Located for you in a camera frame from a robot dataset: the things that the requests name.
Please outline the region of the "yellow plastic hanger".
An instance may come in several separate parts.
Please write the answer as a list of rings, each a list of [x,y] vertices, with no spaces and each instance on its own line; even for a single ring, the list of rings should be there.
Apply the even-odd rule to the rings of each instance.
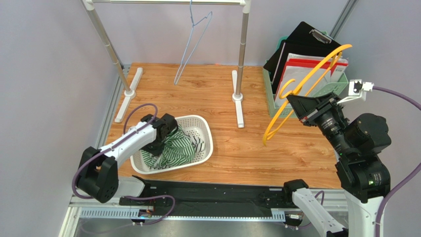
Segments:
[[[283,91],[285,88],[290,85],[291,83],[295,82],[295,79],[291,79],[286,82],[286,84],[281,88],[281,94],[279,95],[280,99],[285,99],[288,95],[298,95],[303,86],[308,82],[308,80],[319,70],[322,68],[323,65],[325,65],[327,62],[329,62],[329,66],[325,69],[323,74],[316,80],[316,82],[312,85],[312,87],[307,91],[306,96],[316,87],[316,85],[321,81],[322,77],[324,77],[327,72],[332,69],[332,67],[338,62],[339,58],[342,56],[343,51],[349,48],[352,48],[353,45],[351,44],[345,44],[342,46],[339,46],[338,48],[334,49],[330,54],[328,54],[325,58],[323,58],[300,82],[299,84],[293,89],[290,90],[284,94]],[[285,101],[282,106],[278,109],[275,116],[272,118],[271,122],[267,126],[262,142],[264,146],[267,146],[267,141],[272,139],[273,136],[279,131],[279,129],[285,124],[285,122],[291,117],[293,111],[290,111],[288,115],[284,118],[284,120],[279,124],[277,128],[274,130],[271,130],[272,127],[275,125],[276,121],[279,118],[279,115],[285,110],[286,106],[289,104],[288,100]]]

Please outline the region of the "green white striped tank top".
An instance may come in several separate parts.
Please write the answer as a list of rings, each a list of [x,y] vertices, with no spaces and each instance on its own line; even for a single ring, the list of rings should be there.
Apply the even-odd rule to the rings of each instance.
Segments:
[[[163,169],[190,163],[196,155],[192,137],[181,126],[164,140],[164,149],[159,156],[141,150],[144,163],[154,169]]]

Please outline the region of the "light blue wire hanger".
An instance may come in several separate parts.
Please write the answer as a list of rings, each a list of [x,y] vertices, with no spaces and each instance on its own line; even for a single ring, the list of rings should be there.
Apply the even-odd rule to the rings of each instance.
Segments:
[[[189,14],[190,14],[190,21],[191,21],[191,30],[189,33],[189,37],[188,40],[186,42],[185,45],[185,49],[183,51],[183,54],[181,56],[181,60],[180,60],[180,64],[178,66],[178,69],[176,71],[174,80],[173,80],[173,84],[174,85],[178,85],[179,81],[182,77],[182,74],[186,68],[186,66],[188,65],[191,57],[193,56],[194,52],[196,51],[199,43],[201,42],[205,32],[207,31],[210,22],[212,21],[212,17],[213,17],[213,12],[210,11],[207,15],[204,15],[202,18],[196,20],[193,14],[193,1],[190,0],[189,1]],[[193,41],[193,36],[194,36],[194,32],[195,29],[200,26],[200,25],[204,25],[204,28],[201,32],[201,34],[199,35],[198,39],[196,41]]]

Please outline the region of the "black white striped tank top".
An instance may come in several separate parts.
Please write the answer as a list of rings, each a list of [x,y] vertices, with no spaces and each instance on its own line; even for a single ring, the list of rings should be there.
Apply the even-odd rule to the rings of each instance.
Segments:
[[[203,152],[206,149],[206,144],[200,137],[190,135],[190,140],[196,154]]]

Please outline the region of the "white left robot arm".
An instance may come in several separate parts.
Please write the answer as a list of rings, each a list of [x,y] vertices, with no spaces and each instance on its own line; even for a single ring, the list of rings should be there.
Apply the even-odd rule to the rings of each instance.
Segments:
[[[99,149],[88,147],[72,180],[74,194],[82,199],[108,202],[118,192],[121,165],[140,150],[161,155],[164,140],[177,129],[177,121],[172,115],[164,114],[162,118],[147,115],[114,142]]]

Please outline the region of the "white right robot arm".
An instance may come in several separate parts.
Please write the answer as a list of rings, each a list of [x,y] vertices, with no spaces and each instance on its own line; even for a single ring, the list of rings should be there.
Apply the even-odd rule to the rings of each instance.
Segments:
[[[305,214],[322,237],[379,237],[380,209],[391,181],[379,159],[379,153],[391,144],[386,119],[364,113],[349,121],[334,93],[319,97],[291,94],[287,100],[300,122],[319,128],[338,154],[335,167],[347,201],[349,224],[340,224],[301,179],[284,184],[286,200]]]

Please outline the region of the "red white folder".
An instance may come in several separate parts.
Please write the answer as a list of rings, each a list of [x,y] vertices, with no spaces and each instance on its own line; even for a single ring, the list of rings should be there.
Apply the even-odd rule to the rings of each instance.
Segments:
[[[285,94],[290,90],[294,90],[297,85],[309,74],[313,68],[322,61],[323,57],[318,56],[305,56],[299,54],[290,53],[285,63],[280,84],[275,94],[274,103],[277,107],[280,107],[285,99],[279,98],[280,95]],[[320,69],[318,69],[314,75],[303,85],[299,95],[304,96],[306,92],[312,87],[312,85],[320,78],[320,76],[326,71],[331,63],[331,59],[328,60]],[[344,58],[339,58],[337,63],[327,72],[322,80],[315,86],[315,88],[309,93],[309,96],[314,95],[326,84],[330,82],[338,82],[339,78],[348,67],[349,61]]]

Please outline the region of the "green file organizer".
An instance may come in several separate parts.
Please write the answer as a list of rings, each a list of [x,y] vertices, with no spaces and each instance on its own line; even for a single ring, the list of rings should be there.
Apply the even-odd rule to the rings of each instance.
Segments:
[[[278,65],[274,74],[270,73],[266,69],[263,69],[263,79],[264,79],[264,84],[266,88],[266,97],[267,97],[269,115],[271,117],[274,117],[276,112],[280,108],[275,105],[274,98],[275,98],[276,91],[278,89],[278,85],[280,84],[280,81],[281,81],[282,72],[283,72],[285,63],[287,62],[287,57],[290,53],[291,52],[287,51],[286,53],[281,54],[280,60],[284,62],[284,65]],[[312,96],[325,95],[329,92],[340,94],[345,89],[347,84],[348,84],[348,80],[345,74],[343,73],[342,76],[339,78],[338,82],[330,82],[326,84],[322,89],[320,89],[318,92],[316,92]]]

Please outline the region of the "white perforated laundry basket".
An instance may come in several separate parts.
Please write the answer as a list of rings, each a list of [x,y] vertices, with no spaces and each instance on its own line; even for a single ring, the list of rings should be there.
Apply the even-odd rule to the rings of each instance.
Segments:
[[[159,156],[140,150],[130,157],[132,168],[149,175],[186,168],[207,161],[213,140],[207,121],[197,115],[176,117],[177,127],[164,139]]]

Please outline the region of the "black clipboard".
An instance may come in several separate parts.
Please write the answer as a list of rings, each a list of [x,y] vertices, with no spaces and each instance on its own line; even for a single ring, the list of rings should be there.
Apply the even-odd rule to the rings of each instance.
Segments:
[[[303,50],[302,54],[304,55],[326,56],[339,46],[341,44],[329,35],[302,21],[289,36],[279,39],[275,53],[265,63],[263,68],[274,74],[278,65],[284,65],[284,62],[280,60],[280,56],[287,51],[300,54],[300,51]]]

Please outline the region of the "white metal clothes rack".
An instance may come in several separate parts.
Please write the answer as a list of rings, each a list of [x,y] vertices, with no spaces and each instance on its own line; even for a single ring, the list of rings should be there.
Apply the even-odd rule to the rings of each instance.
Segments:
[[[187,66],[188,61],[190,60],[193,52],[196,50],[198,44],[192,49],[192,52],[189,56],[186,56],[187,49],[191,42],[191,37],[195,30],[195,27],[199,25],[203,20],[207,19],[209,22],[212,19],[212,12],[208,13],[203,19],[195,21],[193,16],[192,5],[200,4],[200,5],[238,5],[241,6],[242,9],[242,28],[241,28],[241,39],[240,39],[240,49],[239,49],[239,60],[238,66],[236,70],[232,71],[232,83],[233,83],[233,94],[232,94],[232,101],[235,104],[235,111],[236,111],[236,123],[239,128],[245,127],[244,122],[244,115],[243,115],[243,108],[242,108],[242,101],[244,99],[243,94],[241,93],[242,87],[242,78],[244,73],[244,61],[245,61],[245,51],[246,51],[246,39],[247,39],[247,31],[248,31],[248,22],[249,22],[249,14],[251,9],[251,1],[250,0],[83,0],[82,4],[94,26],[96,29],[100,39],[104,47],[106,48],[109,57],[112,61],[112,64],[116,67],[118,72],[118,79],[122,83],[124,87],[124,99],[120,109],[117,112],[117,115],[114,119],[114,122],[121,123],[123,122],[123,118],[126,115],[128,107],[131,101],[136,97],[136,90],[143,74],[142,68],[137,68],[135,76],[131,83],[128,83],[126,76],[123,72],[123,65],[121,64],[119,57],[116,53],[116,50],[113,48],[112,43],[106,33],[103,23],[100,20],[99,15],[96,12],[95,3],[134,3],[134,4],[188,4],[189,5],[189,12],[190,12],[190,20],[191,20],[191,32],[189,35],[189,40],[187,41],[186,47],[183,52],[183,56],[181,57],[181,63],[177,70],[176,76],[174,77],[174,84],[177,85],[182,73]]]

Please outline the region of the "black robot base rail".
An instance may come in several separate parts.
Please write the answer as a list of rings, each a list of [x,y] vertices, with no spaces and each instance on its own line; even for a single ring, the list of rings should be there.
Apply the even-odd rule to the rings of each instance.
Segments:
[[[281,187],[143,180],[141,200],[122,197],[121,206],[151,208],[181,217],[270,217],[273,208],[297,209]]]

